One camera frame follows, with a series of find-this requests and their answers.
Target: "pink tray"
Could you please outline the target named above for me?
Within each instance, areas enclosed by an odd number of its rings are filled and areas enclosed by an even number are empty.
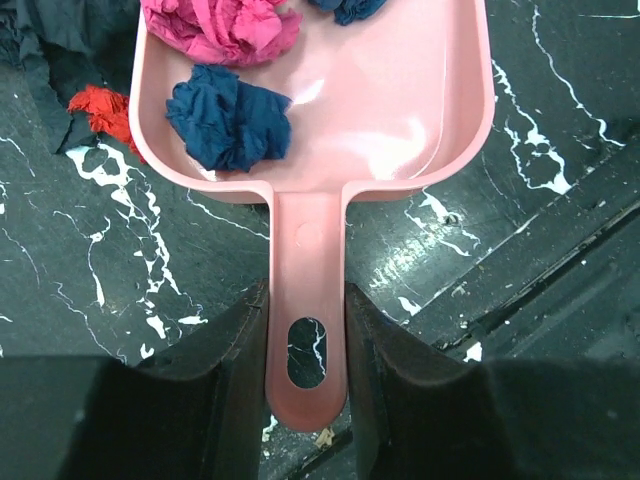
[[[453,175],[480,150],[495,102],[483,0],[388,0],[348,27],[306,0],[287,6],[304,14],[296,46],[239,72],[293,99],[287,158],[249,174],[207,172],[190,158],[165,119],[165,101],[192,63],[148,34],[143,17],[129,113],[140,152],[168,180],[225,202],[269,205],[266,395],[282,423],[314,431],[347,396],[347,204],[396,200]],[[289,328],[304,317],[327,332],[327,374],[313,389],[287,373]]]

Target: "blue crumpled cloth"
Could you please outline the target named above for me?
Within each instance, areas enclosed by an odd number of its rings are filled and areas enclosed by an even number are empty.
[[[387,0],[309,0],[324,12],[333,11],[338,25],[365,20],[376,13]]]
[[[291,100],[238,80],[220,65],[195,65],[173,88],[167,119],[187,153],[207,170],[248,172],[260,160],[284,158],[291,143]]]

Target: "marble surface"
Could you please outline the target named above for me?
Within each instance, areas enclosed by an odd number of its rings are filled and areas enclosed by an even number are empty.
[[[636,0],[487,9],[497,104],[482,152],[421,194],[348,210],[347,280],[414,333],[435,298],[623,149],[640,113]],[[136,364],[267,277],[268,245],[266,208],[171,185],[116,142],[49,155],[22,74],[0,66],[0,354]],[[321,339],[306,331],[310,365]],[[270,420],[263,477],[282,478],[315,435]]]

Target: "oval hole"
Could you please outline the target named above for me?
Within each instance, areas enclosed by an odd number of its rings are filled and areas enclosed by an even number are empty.
[[[287,372],[300,388],[314,388],[327,373],[327,332],[315,318],[296,320],[289,329]]]

